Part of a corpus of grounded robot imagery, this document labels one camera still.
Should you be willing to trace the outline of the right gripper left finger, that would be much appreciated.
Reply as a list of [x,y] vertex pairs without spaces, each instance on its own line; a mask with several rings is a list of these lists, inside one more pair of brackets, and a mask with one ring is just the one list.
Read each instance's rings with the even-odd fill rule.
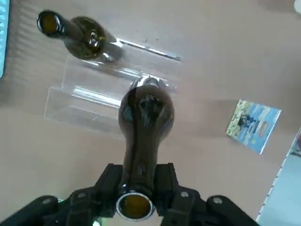
[[98,217],[116,212],[122,166],[108,164],[94,186],[75,190],[60,202],[44,195],[1,222],[2,226],[91,226]]

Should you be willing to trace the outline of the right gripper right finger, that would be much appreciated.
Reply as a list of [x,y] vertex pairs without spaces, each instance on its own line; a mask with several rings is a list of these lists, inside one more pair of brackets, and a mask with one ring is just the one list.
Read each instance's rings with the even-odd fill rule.
[[257,226],[258,223],[223,195],[203,200],[198,191],[179,185],[172,163],[158,164],[154,204],[162,226]]

